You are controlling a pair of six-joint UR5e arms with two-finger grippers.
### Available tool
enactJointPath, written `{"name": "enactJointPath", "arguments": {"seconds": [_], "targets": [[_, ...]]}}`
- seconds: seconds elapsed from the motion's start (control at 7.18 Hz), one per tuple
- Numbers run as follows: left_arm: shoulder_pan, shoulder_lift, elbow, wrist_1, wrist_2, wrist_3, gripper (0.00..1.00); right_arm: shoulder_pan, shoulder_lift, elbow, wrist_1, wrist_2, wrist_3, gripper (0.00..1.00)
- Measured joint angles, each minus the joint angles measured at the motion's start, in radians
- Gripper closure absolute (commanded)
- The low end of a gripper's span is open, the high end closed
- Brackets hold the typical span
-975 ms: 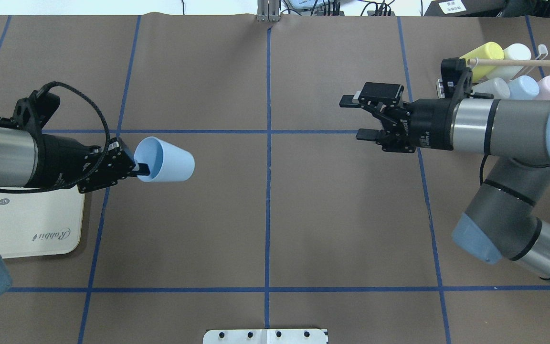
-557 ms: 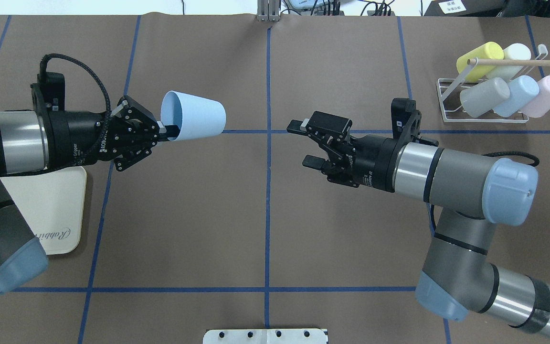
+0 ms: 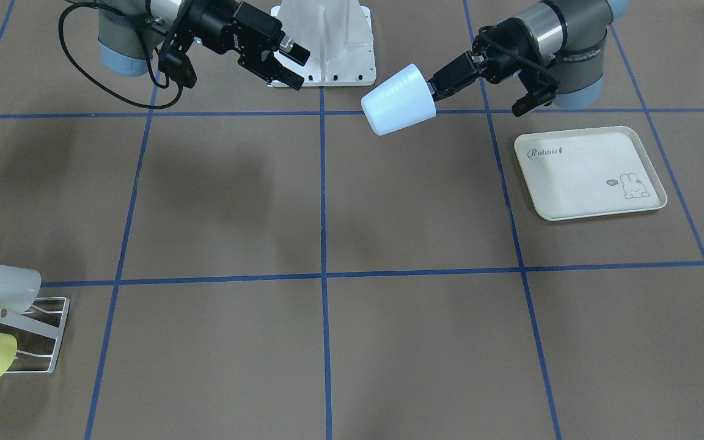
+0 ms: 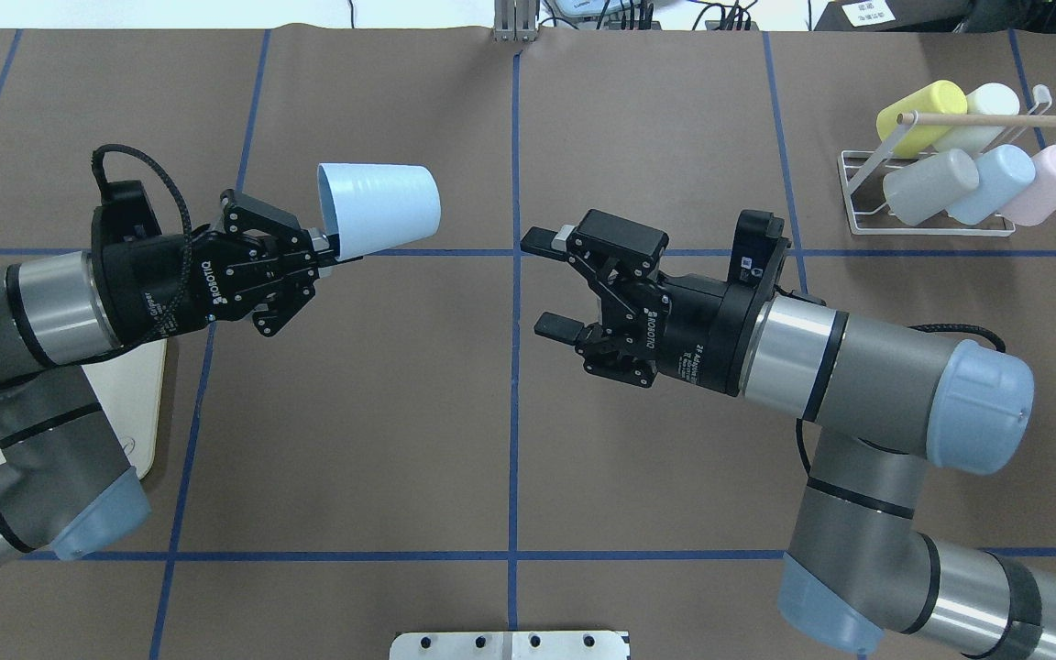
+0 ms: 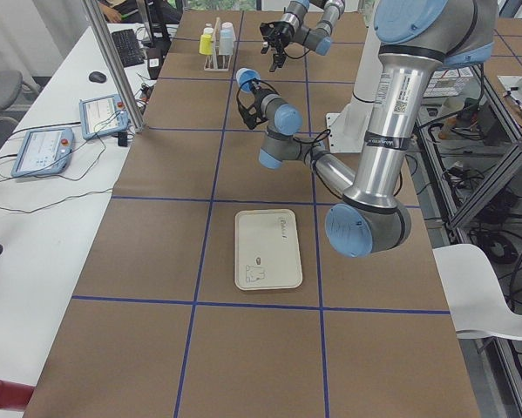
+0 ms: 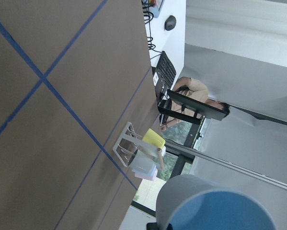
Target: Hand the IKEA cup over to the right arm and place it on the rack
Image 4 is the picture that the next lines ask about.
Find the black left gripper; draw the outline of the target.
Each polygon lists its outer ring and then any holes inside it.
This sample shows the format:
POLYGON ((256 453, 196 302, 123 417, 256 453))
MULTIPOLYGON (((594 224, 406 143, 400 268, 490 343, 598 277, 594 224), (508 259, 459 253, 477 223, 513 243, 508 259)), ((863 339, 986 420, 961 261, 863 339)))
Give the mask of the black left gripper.
POLYGON ((142 182, 103 186, 93 214, 93 279, 122 344, 250 317, 275 336, 312 300, 320 274, 363 259, 340 254, 340 235, 225 191, 218 226, 165 235, 142 182))

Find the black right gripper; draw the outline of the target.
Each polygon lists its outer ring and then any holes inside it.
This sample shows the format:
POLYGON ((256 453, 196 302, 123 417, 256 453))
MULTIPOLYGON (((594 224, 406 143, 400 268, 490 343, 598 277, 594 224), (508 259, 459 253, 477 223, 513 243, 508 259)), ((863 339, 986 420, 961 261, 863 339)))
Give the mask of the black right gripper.
POLYGON ((544 312, 533 333, 576 348, 586 371, 604 379, 650 386, 667 375, 737 396, 758 313, 787 257, 784 221, 741 212, 724 280, 663 272, 667 247, 664 231, 593 209, 560 230, 533 226, 521 250, 565 258, 599 300, 595 323, 544 312))

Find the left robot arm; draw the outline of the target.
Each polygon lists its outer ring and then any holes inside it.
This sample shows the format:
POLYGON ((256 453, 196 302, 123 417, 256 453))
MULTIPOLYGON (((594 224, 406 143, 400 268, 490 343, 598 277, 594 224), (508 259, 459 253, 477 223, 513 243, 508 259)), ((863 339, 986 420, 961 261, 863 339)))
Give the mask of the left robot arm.
POLYGON ((225 191, 221 225, 162 233, 142 182, 103 183, 92 246, 0 268, 0 568, 89 555, 151 507, 84 364, 251 317, 274 336, 352 259, 338 230, 225 191))

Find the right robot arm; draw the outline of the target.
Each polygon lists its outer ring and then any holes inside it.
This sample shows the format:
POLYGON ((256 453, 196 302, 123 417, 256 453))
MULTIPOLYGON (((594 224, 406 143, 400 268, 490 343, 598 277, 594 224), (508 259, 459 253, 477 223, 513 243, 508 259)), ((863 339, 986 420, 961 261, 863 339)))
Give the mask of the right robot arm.
POLYGON ((1056 659, 1056 576, 914 531, 929 467, 992 475, 1026 432, 1023 360, 778 289, 781 218, 744 210, 725 280, 661 271, 664 231, 589 210, 521 248, 560 260, 599 297, 599 319, 542 313, 535 333, 604 379, 657 375, 821 429, 776 605, 826 646, 871 655, 886 631, 968 659, 1056 659))

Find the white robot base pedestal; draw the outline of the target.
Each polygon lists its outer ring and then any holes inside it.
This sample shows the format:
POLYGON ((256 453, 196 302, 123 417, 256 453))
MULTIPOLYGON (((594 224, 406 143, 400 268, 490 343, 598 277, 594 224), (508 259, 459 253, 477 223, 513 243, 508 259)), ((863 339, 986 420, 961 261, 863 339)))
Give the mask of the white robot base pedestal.
POLYGON ((630 659, 627 631, 412 631, 390 659, 630 659))

